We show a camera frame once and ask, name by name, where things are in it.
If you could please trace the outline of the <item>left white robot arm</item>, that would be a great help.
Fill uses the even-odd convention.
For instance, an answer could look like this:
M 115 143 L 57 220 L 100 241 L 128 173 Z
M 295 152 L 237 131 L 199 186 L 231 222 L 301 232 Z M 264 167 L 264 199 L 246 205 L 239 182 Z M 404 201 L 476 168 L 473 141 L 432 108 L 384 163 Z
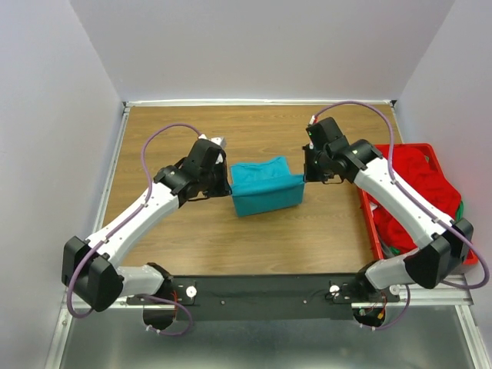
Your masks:
M 225 147 L 223 137 L 200 136 L 186 157 L 161 168 L 143 194 L 111 223 L 85 239 L 70 238 L 61 270 L 67 297 L 78 296 L 97 312 L 132 295 L 165 302 L 171 292 L 165 271 L 153 264 L 124 268 L 121 263 L 144 235 L 186 202 L 199 194 L 230 195 Z

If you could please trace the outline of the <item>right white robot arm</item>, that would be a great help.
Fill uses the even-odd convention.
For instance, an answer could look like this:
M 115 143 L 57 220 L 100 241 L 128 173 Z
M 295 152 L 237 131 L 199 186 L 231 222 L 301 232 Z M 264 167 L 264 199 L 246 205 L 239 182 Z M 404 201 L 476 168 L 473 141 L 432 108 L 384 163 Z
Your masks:
M 430 204 L 389 171 L 389 157 L 367 140 L 349 143 L 333 118 L 310 123 L 306 132 L 310 138 L 303 147 L 306 181 L 337 175 L 356 185 L 399 222 L 415 245 L 405 254 L 360 269 L 344 288 L 350 296 L 371 301 L 396 284 L 432 289 L 464 262 L 474 231 L 469 221 L 455 221 Z

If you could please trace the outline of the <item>teal t shirt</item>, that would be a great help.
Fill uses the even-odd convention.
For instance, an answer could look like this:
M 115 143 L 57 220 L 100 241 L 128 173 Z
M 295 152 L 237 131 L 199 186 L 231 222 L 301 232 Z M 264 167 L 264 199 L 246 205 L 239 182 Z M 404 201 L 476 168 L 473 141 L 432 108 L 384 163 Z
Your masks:
M 237 163 L 230 171 L 231 196 L 239 218 L 294 207 L 303 201 L 304 176 L 291 173 L 284 156 Z

